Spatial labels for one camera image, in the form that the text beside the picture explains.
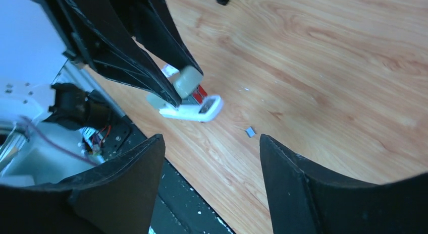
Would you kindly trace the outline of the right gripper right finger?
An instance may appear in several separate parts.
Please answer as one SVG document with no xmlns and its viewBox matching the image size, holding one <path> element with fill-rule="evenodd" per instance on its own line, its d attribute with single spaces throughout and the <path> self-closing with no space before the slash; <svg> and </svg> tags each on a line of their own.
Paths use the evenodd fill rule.
<svg viewBox="0 0 428 234">
<path fill-rule="evenodd" d="M 353 179 L 262 134 L 274 233 L 427 233 L 427 174 L 377 185 Z"/>
</svg>

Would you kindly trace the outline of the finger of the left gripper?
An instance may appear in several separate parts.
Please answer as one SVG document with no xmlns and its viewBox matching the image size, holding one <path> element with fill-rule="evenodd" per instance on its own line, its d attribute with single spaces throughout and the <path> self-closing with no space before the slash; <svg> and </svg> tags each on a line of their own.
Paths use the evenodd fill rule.
<svg viewBox="0 0 428 234">
<path fill-rule="evenodd" d="M 181 96 L 134 36 L 135 0 L 50 0 L 50 20 L 65 56 L 103 77 L 155 94 L 173 106 Z"/>
<path fill-rule="evenodd" d="M 148 51 L 178 70 L 193 66 L 203 74 L 183 42 L 166 0 L 135 0 L 133 13 L 134 36 Z"/>
</svg>

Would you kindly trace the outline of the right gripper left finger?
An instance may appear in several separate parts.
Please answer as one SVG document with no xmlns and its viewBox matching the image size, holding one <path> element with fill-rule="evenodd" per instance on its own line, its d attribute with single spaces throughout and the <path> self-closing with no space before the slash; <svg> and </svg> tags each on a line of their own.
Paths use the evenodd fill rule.
<svg viewBox="0 0 428 234">
<path fill-rule="evenodd" d="M 1 186 L 1 233 L 148 233 L 165 142 L 133 149 L 57 184 Z"/>
</svg>

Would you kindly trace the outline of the grey white stapler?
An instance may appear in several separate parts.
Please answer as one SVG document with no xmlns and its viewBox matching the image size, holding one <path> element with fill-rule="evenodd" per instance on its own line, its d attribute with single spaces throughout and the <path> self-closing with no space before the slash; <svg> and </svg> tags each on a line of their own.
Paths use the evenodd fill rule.
<svg viewBox="0 0 428 234">
<path fill-rule="evenodd" d="M 202 104 L 198 104 L 191 96 L 200 85 L 203 75 L 193 66 L 186 66 L 179 73 L 168 78 L 177 93 L 182 97 L 182 103 L 174 107 L 160 97 L 149 93 L 147 101 L 165 118 L 206 123 L 217 117 L 224 106 L 219 95 L 209 95 Z"/>
</svg>

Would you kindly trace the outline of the small staple strip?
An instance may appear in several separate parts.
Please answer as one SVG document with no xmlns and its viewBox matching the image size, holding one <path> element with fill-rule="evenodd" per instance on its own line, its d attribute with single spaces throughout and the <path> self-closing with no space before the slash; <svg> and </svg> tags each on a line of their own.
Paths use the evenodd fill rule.
<svg viewBox="0 0 428 234">
<path fill-rule="evenodd" d="M 245 130 L 245 132 L 246 132 L 246 134 L 247 134 L 247 136 L 248 136 L 249 138 L 253 138 L 253 137 L 256 135 L 256 132 L 255 132 L 255 130 L 254 130 L 252 127 L 248 127 L 248 128 Z"/>
</svg>

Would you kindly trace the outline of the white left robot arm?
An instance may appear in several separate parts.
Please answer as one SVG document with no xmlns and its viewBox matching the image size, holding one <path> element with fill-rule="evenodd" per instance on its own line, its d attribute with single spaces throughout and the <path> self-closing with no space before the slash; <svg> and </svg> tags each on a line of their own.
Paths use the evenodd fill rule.
<svg viewBox="0 0 428 234">
<path fill-rule="evenodd" d="M 112 110 L 54 82 L 66 61 L 147 91 L 181 120 L 195 120 L 207 98 L 165 0 L 1 0 L 1 119 L 107 128 L 111 142 Z"/>
</svg>

